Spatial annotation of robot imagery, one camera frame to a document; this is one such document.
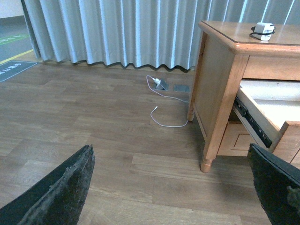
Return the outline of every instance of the vinyl flooring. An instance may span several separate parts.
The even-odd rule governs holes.
[[[96,163],[79,225],[269,225],[245,157],[199,170],[204,140],[186,103],[146,75],[191,86],[193,74],[39,63],[0,83],[0,207],[86,144]]]

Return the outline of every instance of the drawer slide rail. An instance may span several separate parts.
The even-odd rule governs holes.
[[[248,121],[248,123],[256,132],[256,134],[261,139],[261,141],[264,143],[264,145],[267,148],[269,148],[272,144],[271,139],[264,133],[264,131],[261,129],[258,123],[253,119],[248,109],[245,107],[245,105],[241,102],[241,100],[238,97],[235,97],[235,101],[233,105],[237,108],[237,110],[242,115],[242,117],[244,117]]]

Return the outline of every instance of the gray curtain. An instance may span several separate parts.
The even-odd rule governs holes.
[[[300,24],[300,0],[22,0],[36,56],[195,66],[201,20]]]

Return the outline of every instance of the black cord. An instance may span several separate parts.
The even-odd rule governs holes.
[[[251,36],[251,35],[253,35],[253,34],[257,34],[257,35],[271,35],[271,34],[274,34],[275,33],[275,28],[276,27],[274,27],[274,30],[273,30],[273,32],[271,32],[271,33],[258,33],[258,32],[254,32],[254,30],[255,30],[255,27],[251,27],[251,30],[253,31],[251,34],[249,34],[249,36]]]

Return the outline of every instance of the yellow floor line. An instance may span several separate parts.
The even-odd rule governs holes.
[[[26,54],[28,54],[28,53],[30,53],[30,52],[33,52],[33,49],[31,49],[31,50],[29,50],[29,51],[26,51],[26,52],[23,52],[23,53],[21,53],[21,54],[15,55],[15,56],[13,56],[13,57],[11,57],[11,58],[8,58],[7,60],[3,60],[3,61],[0,62],[0,64],[3,64],[3,63],[5,63],[5,62],[11,61],[11,60],[14,60],[15,58],[18,58],[18,57],[20,57],[20,56],[22,56],[22,55],[26,55]]]

